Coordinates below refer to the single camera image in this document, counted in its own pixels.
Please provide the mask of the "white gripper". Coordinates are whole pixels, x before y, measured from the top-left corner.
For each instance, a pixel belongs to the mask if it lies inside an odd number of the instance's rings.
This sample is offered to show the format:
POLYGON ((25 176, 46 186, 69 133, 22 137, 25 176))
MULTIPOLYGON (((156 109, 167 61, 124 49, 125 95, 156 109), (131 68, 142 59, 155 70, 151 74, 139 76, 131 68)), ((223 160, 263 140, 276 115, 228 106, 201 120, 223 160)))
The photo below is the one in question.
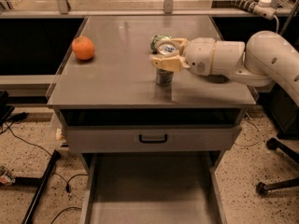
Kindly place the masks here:
MULTIPOLYGON (((175 51, 181 50, 187 42, 186 38, 162 39, 154 47, 158 51, 175 51)), ((244 42, 199 37, 187 43, 183 57, 150 55, 149 61, 154 67, 169 72, 188 69, 198 76, 232 77, 243 63, 244 50, 244 42)))

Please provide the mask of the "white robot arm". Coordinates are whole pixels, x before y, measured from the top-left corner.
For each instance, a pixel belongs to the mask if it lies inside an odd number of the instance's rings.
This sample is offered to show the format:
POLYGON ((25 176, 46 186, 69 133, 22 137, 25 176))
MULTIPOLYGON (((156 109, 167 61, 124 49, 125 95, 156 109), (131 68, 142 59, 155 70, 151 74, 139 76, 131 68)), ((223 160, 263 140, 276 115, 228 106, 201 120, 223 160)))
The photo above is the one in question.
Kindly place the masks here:
POLYGON ((159 69, 221 75, 251 87, 276 82, 299 105, 299 53, 277 33, 261 31, 246 43, 210 37, 170 38, 157 41, 154 47, 156 52, 149 60, 159 69))

